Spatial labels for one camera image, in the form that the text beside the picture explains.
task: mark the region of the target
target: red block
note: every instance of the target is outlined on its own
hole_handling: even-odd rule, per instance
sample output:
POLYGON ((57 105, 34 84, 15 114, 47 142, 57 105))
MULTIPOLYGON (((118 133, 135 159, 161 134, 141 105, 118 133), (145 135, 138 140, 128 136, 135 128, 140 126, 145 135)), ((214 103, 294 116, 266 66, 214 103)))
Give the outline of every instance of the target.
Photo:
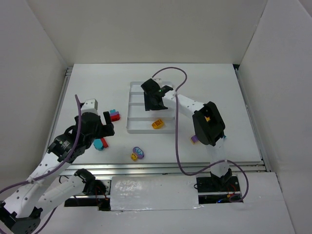
POLYGON ((101 141, 102 141, 104 148, 108 148, 108 144, 107 144, 106 140, 104 138, 101 138, 101 141))
POLYGON ((115 116, 111 116, 111 120, 112 120, 112 122, 120 120, 120 115, 118 114, 118 115, 115 115, 115 116))

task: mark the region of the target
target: purple toy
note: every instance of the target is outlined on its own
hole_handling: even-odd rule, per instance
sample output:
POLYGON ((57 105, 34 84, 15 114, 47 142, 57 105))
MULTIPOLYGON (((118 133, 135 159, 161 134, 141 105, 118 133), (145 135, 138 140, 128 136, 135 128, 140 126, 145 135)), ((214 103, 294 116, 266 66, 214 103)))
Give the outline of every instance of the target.
POLYGON ((144 158, 144 152, 139 147, 134 147, 132 152, 137 156, 138 159, 144 158))

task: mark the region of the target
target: orange block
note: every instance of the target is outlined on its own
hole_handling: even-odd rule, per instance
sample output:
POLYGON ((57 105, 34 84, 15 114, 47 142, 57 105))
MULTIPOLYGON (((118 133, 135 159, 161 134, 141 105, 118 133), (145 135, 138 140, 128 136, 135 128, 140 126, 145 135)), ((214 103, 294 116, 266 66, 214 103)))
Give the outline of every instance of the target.
POLYGON ((156 120, 154 123, 152 123, 152 127, 154 129, 159 129, 164 126, 164 122, 161 119, 156 120))

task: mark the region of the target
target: yellow toy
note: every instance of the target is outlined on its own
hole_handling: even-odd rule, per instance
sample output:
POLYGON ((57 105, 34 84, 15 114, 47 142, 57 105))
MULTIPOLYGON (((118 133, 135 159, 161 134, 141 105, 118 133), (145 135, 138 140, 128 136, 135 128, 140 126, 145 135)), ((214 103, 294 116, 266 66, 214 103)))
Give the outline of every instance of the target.
POLYGON ((152 123, 152 127, 154 129, 159 129, 159 128, 162 128, 164 126, 164 122, 159 119, 159 120, 156 120, 154 123, 152 123))
POLYGON ((135 155, 135 154, 131 154, 131 159, 135 162, 135 161, 137 161, 137 155, 135 155))

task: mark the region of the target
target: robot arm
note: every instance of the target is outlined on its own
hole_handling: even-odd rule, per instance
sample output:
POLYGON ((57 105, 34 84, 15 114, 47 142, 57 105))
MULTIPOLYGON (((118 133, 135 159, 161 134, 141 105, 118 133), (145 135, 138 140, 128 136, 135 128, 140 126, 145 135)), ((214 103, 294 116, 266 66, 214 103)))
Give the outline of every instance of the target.
MULTIPOLYGON (((207 104, 197 102, 176 94, 172 87, 167 85, 160 87, 160 85, 159 79, 149 79, 141 85, 144 91, 145 110, 176 109, 176 99, 178 99, 178 111, 193 120, 198 140, 212 155, 211 163, 225 159, 223 147, 225 124, 216 105, 211 101, 207 104)), ((216 183, 222 186, 232 176, 232 171, 228 163, 223 162, 211 168, 211 175, 216 183)))
POLYGON ((30 234, 40 224, 40 220, 59 204, 77 193, 93 194, 95 189, 105 191, 105 186, 85 169, 78 170, 68 181, 46 193, 51 183, 61 172, 88 149, 97 138, 113 136, 114 126, 108 112, 104 112, 106 125, 98 115, 98 102, 90 99, 80 104, 81 128, 76 148, 69 160, 63 161, 72 150, 78 132, 76 124, 69 127, 64 134, 55 138, 48 147, 38 167, 31 173, 26 185, 20 186, 10 197, 0 204, 0 220, 15 234, 30 234), (54 173, 36 181, 34 178, 49 174, 61 163, 63 165, 54 173))

